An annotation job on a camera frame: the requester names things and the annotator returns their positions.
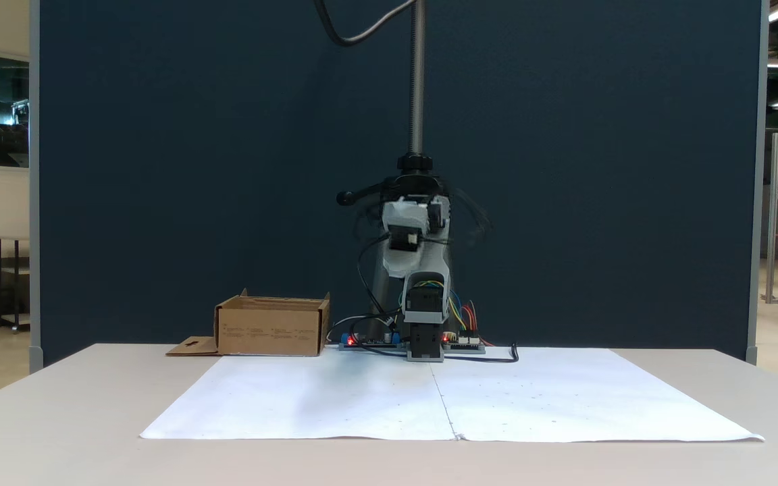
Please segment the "paper sheet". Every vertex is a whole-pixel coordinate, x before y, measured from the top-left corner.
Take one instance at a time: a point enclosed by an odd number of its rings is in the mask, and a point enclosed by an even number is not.
[[[315,358],[225,356],[141,437],[760,439],[609,350],[519,354],[512,364],[414,363],[333,348]]]
[[[455,435],[428,364],[325,350],[315,358],[225,356],[141,437],[452,440]]]
[[[506,356],[488,348],[488,356]],[[432,366],[459,437],[513,442],[729,441],[740,425],[610,350],[519,348],[519,362]]]

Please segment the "open cardboard box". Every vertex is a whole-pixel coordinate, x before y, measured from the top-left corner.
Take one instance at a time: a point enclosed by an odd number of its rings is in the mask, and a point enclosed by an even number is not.
[[[191,336],[167,356],[319,356],[330,323],[325,298],[248,296],[248,290],[216,305],[214,335]]]

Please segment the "black handle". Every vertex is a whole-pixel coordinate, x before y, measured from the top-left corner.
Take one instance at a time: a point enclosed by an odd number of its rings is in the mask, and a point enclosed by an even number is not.
[[[371,196],[371,194],[379,193],[381,187],[382,184],[374,184],[357,192],[342,191],[337,194],[336,202],[340,206],[353,206],[359,199],[362,199],[365,196]]]

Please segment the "red wire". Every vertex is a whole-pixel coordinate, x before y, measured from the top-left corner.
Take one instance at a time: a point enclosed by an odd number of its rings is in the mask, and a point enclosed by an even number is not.
[[[467,312],[467,318],[470,320],[470,330],[476,330],[476,320],[473,319],[473,311],[467,305],[462,305],[461,310]]]
[[[467,302],[467,306],[473,314],[473,329],[479,330],[479,319],[476,317],[476,306],[473,305],[473,301]]]

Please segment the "white table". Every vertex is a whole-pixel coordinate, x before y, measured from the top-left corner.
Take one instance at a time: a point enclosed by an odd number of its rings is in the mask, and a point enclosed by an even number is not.
[[[766,443],[139,439],[218,360],[170,347],[95,345],[1,390],[0,484],[778,485],[778,377],[714,351],[617,353]]]

